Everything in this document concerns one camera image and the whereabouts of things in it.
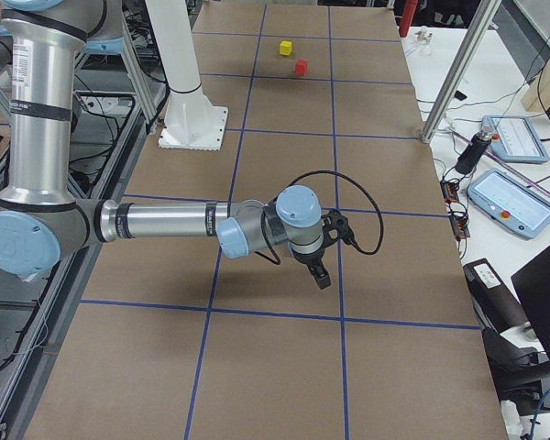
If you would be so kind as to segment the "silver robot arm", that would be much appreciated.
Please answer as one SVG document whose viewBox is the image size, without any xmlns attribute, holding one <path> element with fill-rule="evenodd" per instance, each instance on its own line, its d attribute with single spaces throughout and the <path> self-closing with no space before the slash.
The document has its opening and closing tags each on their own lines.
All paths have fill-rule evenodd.
<svg viewBox="0 0 550 440">
<path fill-rule="evenodd" d="M 6 1 L 13 38 L 9 177 L 0 192 L 0 270 L 29 276 L 96 243 L 216 237 L 231 259 L 285 243 L 320 288 L 330 278 L 322 209 L 291 185 L 271 203 L 134 204 L 78 199 L 67 188 L 76 54 L 89 42 L 122 49 L 118 1 Z"/>
</svg>

